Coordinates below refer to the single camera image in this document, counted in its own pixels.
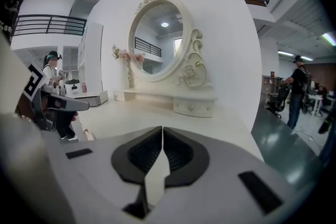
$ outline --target drawer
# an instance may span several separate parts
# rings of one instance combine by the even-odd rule
[[[114,91],[113,97],[116,101],[127,102],[127,101],[134,99],[134,93]]]
[[[215,101],[174,98],[174,112],[188,116],[211,118]]]

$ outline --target fluorescent light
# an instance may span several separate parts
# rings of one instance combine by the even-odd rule
[[[306,57],[306,56],[301,56],[301,58],[304,59],[304,60],[307,60],[307,61],[312,61],[312,60],[313,60],[313,59],[308,58],[308,57]]]
[[[278,50],[278,53],[288,55],[288,56],[294,56],[294,54],[290,54],[289,52],[285,52],[285,51],[281,51],[281,50]]]
[[[323,34],[322,37],[324,37],[327,41],[329,41],[331,45],[336,46],[335,40],[333,40],[329,34]]]

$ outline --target white floor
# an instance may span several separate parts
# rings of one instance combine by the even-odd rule
[[[280,112],[280,115],[282,116],[282,121],[287,124],[289,117],[289,104],[286,104],[285,109]],[[318,129],[326,117],[326,113],[324,113],[323,116],[316,117],[311,115],[310,111],[303,114],[301,110],[298,123],[295,127],[295,133],[297,133],[298,136],[307,143],[316,155],[320,154],[328,138],[328,133],[318,133]]]

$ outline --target gray floor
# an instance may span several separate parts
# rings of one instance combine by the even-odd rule
[[[288,122],[289,105],[286,104],[285,109],[280,112],[282,121]],[[318,129],[322,125],[324,119],[327,117],[327,113],[323,113],[322,116],[313,116],[310,111],[306,114],[300,112],[298,123],[295,127],[295,132],[299,137],[305,141],[305,143],[315,152],[318,156],[327,141],[329,133],[319,134]]]
[[[265,163],[282,174],[297,190],[316,182],[322,171],[316,153],[281,119],[259,108],[251,133]]]

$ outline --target man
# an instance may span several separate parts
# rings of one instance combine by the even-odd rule
[[[302,99],[305,94],[303,88],[307,84],[307,70],[303,65],[301,56],[297,55],[294,63],[296,64],[297,69],[283,82],[284,84],[293,83],[289,104],[289,120],[287,122],[287,125],[292,129],[295,128],[296,123],[298,122]]]

